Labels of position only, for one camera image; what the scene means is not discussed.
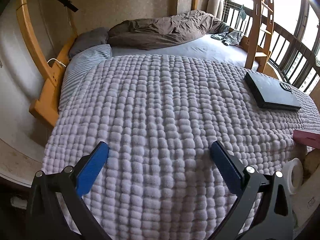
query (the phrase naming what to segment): red box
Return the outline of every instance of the red box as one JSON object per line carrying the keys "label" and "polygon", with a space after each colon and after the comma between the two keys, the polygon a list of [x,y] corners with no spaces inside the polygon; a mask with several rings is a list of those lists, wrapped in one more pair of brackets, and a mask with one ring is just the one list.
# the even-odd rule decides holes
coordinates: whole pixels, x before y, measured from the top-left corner
{"label": "red box", "polygon": [[295,142],[320,149],[320,131],[294,130],[293,140]]}

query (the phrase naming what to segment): metal screw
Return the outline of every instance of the metal screw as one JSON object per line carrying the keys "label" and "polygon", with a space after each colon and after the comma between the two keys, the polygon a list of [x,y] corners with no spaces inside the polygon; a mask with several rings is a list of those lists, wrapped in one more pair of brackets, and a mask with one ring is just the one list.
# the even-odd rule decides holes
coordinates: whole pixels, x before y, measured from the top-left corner
{"label": "metal screw", "polygon": [[281,171],[276,171],[276,176],[282,178],[283,174]]}
{"label": "metal screw", "polygon": [[252,166],[248,166],[248,167],[246,167],[245,169],[246,169],[247,172],[249,172],[249,173],[254,173],[254,172],[255,172],[255,169],[254,169],[254,167],[252,167]]}
{"label": "metal screw", "polygon": [[42,176],[43,172],[42,171],[37,171],[36,172],[36,177],[40,178]]}
{"label": "metal screw", "polygon": [[64,172],[65,173],[70,173],[72,170],[73,170],[72,166],[67,166],[67,167],[64,168]]}

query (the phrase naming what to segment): striped pillowcase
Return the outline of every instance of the striped pillowcase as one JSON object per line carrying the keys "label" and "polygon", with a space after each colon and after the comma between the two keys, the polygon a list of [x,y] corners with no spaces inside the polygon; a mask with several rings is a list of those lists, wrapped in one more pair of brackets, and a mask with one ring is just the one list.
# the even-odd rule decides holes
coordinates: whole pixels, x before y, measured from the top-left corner
{"label": "striped pillowcase", "polygon": [[86,49],[72,58],[63,77],[59,111],[66,106],[83,76],[91,68],[111,57],[112,50],[110,45],[102,44]]}

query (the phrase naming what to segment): white curtain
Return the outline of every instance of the white curtain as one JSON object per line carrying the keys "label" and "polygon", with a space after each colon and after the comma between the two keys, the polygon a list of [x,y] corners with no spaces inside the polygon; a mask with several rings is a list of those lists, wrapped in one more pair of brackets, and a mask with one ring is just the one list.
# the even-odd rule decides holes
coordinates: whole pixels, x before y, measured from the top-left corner
{"label": "white curtain", "polygon": [[223,2],[222,0],[209,0],[207,6],[207,13],[213,14],[213,16],[222,19]]}

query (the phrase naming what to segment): wooden bed frame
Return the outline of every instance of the wooden bed frame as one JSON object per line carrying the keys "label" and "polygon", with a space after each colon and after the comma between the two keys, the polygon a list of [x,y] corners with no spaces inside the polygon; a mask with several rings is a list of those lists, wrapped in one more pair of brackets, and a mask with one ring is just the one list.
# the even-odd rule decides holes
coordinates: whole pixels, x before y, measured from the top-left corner
{"label": "wooden bed frame", "polygon": [[[240,46],[247,52],[245,68],[251,69],[254,60],[257,60],[259,63],[258,72],[261,73],[263,72],[271,55],[269,48],[273,33],[274,6],[273,3],[270,3],[270,0],[267,1],[269,1],[268,4],[265,4],[265,0],[253,0],[253,11],[255,13],[252,15],[253,22],[251,31],[249,37],[244,36],[240,43]],[[198,0],[192,0],[192,10],[197,8],[197,3]],[[263,7],[267,8],[268,10],[268,24],[266,30],[262,30],[266,33],[264,46],[262,48],[258,45],[258,38],[260,33],[261,12]],[[65,67],[61,66],[57,62],[54,62],[52,67],[48,65],[31,24],[27,0],[17,0],[17,18],[23,39],[30,52],[30,55],[45,80],[40,98],[32,102],[29,112],[47,127],[53,128],[59,117],[58,106]],[[57,56],[57,60],[62,62],[64,65],[69,64],[68,52],[77,38],[73,13],[70,10],[68,10],[68,18],[73,30],[73,34]]]}

